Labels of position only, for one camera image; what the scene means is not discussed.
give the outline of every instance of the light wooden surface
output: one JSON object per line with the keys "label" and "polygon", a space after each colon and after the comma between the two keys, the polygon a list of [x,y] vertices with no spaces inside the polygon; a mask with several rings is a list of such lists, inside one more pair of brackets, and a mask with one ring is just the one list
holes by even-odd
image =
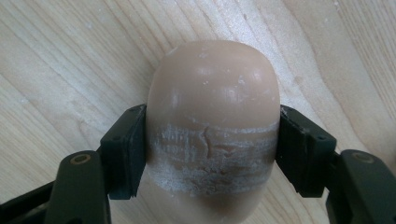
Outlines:
{"label": "light wooden surface", "polygon": [[[197,39],[259,49],[281,103],[396,174],[395,1],[0,2],[0,203],[54,179],[63,157],[97,149],[121,113],[147,101],[162,56]],[[161,223],[144,176],[112,202],[113,223]],[[275,167],[245,222],[328,223]]]}

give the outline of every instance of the wooden table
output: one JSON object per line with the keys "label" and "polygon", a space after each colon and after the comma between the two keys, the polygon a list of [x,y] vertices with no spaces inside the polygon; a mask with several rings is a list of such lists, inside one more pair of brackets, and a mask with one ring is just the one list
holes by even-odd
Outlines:
{"label": "wooden table", "polygon": [[[121,113],[147,101],[163,55],[198,39],[265,54],[281,103],[396,174],[394,1],[11,1],[0,3],[0,202],[54,179],[73,152],[97,149]],[[111,202],[113,223],[163,223],[146,175]],[[245,223],[328,223],[275,166]]]}

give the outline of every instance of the screw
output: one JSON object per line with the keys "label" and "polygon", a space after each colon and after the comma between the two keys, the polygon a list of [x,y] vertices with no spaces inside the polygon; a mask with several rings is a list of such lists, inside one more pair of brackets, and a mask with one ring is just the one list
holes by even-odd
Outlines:
{"label": "screw", "polygon": [[82,163],[89,161],[90,159],[91,159],[91,156],[88,154],[79,154],[79,155],[73,157],[70,160],[70,163],[72,163],[73,165],[80,165]]}
{"label": "screw", "polygon": [[373,163],[374,162],[373,157],[371,157],[367,154],[363,154],[361,152],[354,152],[354,153],[352,153],[352,156],[356,160],[361,161],[361,162],[365,162],[365,163]]}

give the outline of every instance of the black plastic bracket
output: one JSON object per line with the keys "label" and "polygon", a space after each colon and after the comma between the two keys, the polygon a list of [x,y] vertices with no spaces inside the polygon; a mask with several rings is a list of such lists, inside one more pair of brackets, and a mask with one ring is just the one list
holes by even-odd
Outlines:
{"label": "black plastic bracket", "polygon": [[44,223],[111,223],[104,173],[97,152],[81,151],[62,160]]}
{"label": "black plastic bracket", "polygon": [[331,173],[326,202],[331,223],[396,223],[396,178],[379,158],[344,150]]}
{"label": "black plastic bracket", "polygon": [[146,105],[125,111],[101,140],[98,152],[106,169],[109,197],[129,200],[135,197],[146,165]]}
{"label": "black plastic bracket", "polygon": [[0,205],[0,223],[38,224],[44,217],[50,200],[53,182],[27,192]]}
{"label": "black plastic bracket", "polygon": [[276,163],[303,197],[321,197],[336,139],[297,110],[280,107]]}

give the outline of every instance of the bolt hole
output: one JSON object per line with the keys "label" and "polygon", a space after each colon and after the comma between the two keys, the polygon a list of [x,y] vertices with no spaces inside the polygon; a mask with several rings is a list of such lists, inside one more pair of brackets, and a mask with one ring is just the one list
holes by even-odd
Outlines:
{"label": "bolt hole", "polygon": [[66,222],[66,224],[82,224],[82,220],[79,217],[75,217],[69,220],[68,222]]}
{"label": "bolt hole", "polygon": [[318,140],[320,140],[320,141],[323,141],[323,140],[326,140],[327,138],[325,137],[325,136],[323,136],[323,135],[319,135],[318,136]]}
{"label": "bolt hole", "polygon": [[368,156],[368,155],[363,154],[363,153],[360,153],[360,152],[355,152],[355,153],[352,154],[352,156],[356,160],[361,161],[361,162],[365,162],[365,163],[373,163],[374,162],[373,157]]}
{"label": "bolt hole", "polygon": [[88,155],[88,154],[80,154],[80,155],[77,155],[77,156],[73,157],[70,160],[70,163],[72,163],[74,165],[80,165],[82,163],[87,162],[90,159],[91,159],[90,155]]}

